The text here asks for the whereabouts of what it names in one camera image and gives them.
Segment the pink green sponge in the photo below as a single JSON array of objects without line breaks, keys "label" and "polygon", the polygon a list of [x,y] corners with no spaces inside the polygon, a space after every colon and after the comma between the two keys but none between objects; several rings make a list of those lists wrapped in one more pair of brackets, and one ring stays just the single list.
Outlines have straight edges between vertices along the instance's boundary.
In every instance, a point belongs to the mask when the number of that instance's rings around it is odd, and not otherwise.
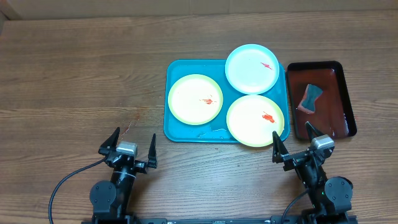
[{"label": "pink green sponge", "polygon": [[306,114],[314,114],[315,112],[315,102],[321,96],[323,90],[312,84],[308,84],[302,100],[298,104],[297,109],[303,111]]}]

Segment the light blue plate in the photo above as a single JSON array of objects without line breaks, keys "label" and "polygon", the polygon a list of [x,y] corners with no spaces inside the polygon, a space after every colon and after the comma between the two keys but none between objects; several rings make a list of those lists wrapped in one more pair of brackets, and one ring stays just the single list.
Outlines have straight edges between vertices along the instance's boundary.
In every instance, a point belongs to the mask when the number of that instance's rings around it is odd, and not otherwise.
[{"label": "light blue plate", "polygon": [[260,95],[279,78],[279,61],[273,52],[258,44],[245,44],[227,57],[225,74],[229,84],[241,93]]}]

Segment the yellow plate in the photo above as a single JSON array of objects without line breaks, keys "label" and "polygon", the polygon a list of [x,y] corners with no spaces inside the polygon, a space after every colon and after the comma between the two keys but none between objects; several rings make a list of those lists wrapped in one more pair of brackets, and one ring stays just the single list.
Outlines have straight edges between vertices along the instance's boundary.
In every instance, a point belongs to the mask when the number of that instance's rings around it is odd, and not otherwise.
[{"label": "yellow plate", "polygon": [[282,110],[271,99],[246,95],[231,104],[226,123],[238,142],[250,147],[264,147],[273,142],[273,132],[283,133],[285,119]]},{"label": "yellow plate", "polygon": [[167,99],[170,112],[182,123],[206,124],[221,111],[223,93],[212,78],[191,74],[178,79]]}]

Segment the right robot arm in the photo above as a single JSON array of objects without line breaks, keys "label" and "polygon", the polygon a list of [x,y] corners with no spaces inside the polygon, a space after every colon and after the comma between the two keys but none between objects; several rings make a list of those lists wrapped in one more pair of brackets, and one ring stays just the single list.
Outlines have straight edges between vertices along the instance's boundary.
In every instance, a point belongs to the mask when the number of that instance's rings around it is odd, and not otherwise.
[{"label": "right robot arm", "polygon": [[[333,153],[334,140],[309,122],[305,127],[310,146],[295,154],[289,154],[277,132],[272,133],[273,163],[283,163],[285,171],[294,170],[305,190],[289,203],[281,216],[272,216],[271,223],[357,223],[356,217],[348,216],[352,209],[352,182],[341,176],[329,179],[322,167]],[[303,210],[300,215],[288,216],[293,205],[305,195],[312,208]]]}]

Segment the black red lacquer tray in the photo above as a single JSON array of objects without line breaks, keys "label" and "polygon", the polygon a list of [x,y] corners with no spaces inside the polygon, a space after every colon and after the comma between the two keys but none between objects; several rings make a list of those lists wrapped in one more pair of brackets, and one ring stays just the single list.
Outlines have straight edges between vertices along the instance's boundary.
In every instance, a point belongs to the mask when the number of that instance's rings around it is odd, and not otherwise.
[{"label": "black red lacquer tray", "polygon": [[[342,65],[337,61],[291,63],[285,73],[297,139],[307,140],[305,122],[309,121],[332,139],[353,137],[357,133]],[[315,102],[314,114],[297,109],[308,84],[323,90]]]}]

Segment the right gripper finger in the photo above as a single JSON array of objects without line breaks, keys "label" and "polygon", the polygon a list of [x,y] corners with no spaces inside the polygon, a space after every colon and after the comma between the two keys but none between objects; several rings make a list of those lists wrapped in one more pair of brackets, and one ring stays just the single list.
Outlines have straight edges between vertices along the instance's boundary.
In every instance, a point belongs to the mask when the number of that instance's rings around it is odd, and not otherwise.
[{"label": "right gripper finger", "polygon": [[312,141],[314,138],[323,136],[324,134],[317,128],[315,128],[309,121],[305,122],[308,139]]},{"label": "right gripper finger", "polygon": [[283,141],[276,131],[272,132],[273,138],[273,152],[272,152],[272,162],[273,163],[282,163],[286,162],[289,157],[289,152],[286,149]]}]

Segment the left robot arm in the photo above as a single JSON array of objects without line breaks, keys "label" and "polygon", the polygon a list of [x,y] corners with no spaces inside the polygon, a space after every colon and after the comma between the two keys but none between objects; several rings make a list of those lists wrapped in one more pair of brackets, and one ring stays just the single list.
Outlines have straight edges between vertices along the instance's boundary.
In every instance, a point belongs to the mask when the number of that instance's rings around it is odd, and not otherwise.
[{"label": "left robot arm", "polygon": [[98,153],[104,156],[104,163],[113,169],[110,180],[97,182],[90,190],[93,205],[92,223],[140,223],[138,217],[127,211],[132,188],[138,173],[146,174],[149,168],[157,167],[155,149],[156,135],[148,152],[148,160],[137,159],[137,144],[119,142],[120,129],[100,145]]}]

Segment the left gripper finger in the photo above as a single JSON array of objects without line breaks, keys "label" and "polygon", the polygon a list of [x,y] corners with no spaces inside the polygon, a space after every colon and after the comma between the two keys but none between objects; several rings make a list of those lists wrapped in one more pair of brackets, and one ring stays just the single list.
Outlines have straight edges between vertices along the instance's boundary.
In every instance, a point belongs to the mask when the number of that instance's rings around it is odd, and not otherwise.
[{"label": "left gripper finger", "polygon": [[107,140],[105,140],[105,142],[102,143],[102,145],[100,145],[100,148],[101,149],[115,148],[118,143],[119,133],[120,133],[120,127],[117,127],[113,132],[113,134],[110,135],[110,137],[107,138]]},{"label": "left gripper finger", "polygon": [[149,168],[156,169],[157,168],[157,153],[156,153],[156,134],[153,134],[152,140],[150,143],[149,153],[148,153],[148,161],[147,166]]}]

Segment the teal plastic serving tray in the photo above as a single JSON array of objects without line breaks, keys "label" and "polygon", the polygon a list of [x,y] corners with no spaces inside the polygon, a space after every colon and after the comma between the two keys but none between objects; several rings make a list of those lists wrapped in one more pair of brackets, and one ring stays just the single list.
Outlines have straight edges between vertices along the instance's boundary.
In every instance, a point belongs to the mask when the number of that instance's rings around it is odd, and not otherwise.
[{"label": "teal plastic serving tray", "polygon": [[[169,65],[165,82],[164,133],[171,141],[237,143],[228,131],[226,114],[230,105],[243,94],[235,90],[227,81],[224,72],[225,63],[225,59],[180,59]],[[185,124],[172,114],[168,105],[172,85],[180,78],[191,74],[201,74],[212,78],[223,93],[221,111],[206,124]]]}]

